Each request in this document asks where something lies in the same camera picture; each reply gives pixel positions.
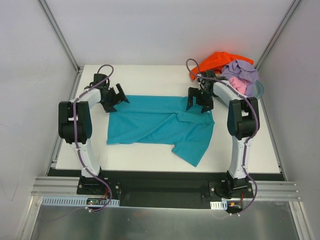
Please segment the teal t shirt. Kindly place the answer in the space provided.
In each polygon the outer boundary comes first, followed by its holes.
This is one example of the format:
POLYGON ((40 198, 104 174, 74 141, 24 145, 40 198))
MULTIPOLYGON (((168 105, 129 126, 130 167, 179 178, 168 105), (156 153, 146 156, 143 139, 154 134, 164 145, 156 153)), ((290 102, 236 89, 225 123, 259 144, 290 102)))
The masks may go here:
POLYGON ((188 97, 130 95, 109 115, 108 145, 172 145, 172 152, 197 167, 214 131, 211 111, 199 105, 186 109, 188 97))

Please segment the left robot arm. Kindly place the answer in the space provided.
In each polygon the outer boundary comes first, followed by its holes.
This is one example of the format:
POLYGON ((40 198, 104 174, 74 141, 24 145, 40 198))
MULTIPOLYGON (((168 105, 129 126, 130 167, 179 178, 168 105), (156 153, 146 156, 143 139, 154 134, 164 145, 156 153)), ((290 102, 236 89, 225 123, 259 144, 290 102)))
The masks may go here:
POLYGON ((110 192, 91 143, 91 109, 100 104, 109 114, 117 111, 116 105, 129 103, 121 85, 115 86, 118 92, 110 86, 110 77, 98 72, 82 94, 58 105, 58 135, 71 146, 81 167, 76 192, 79 195, 108 195, 110 192))

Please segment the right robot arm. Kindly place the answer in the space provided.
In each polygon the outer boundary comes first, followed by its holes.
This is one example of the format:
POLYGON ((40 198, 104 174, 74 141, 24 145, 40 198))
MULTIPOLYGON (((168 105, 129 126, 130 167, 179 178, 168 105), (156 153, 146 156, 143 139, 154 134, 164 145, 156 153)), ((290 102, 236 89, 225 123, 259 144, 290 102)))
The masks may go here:
POLYGON ((188 89, 186 109, 194 104, 205 113, 214 108, 214 97, 227 105, 227 130, 232 137, 231 163, 224 182, 214 188, 217 196, 225 199, 237 197, 249 187, 247 161, 253 137, 260 128, 259 106, 255 97, 247 97, 236 90, 225 77, 213 70, 194 75, 199 87, 188 89))

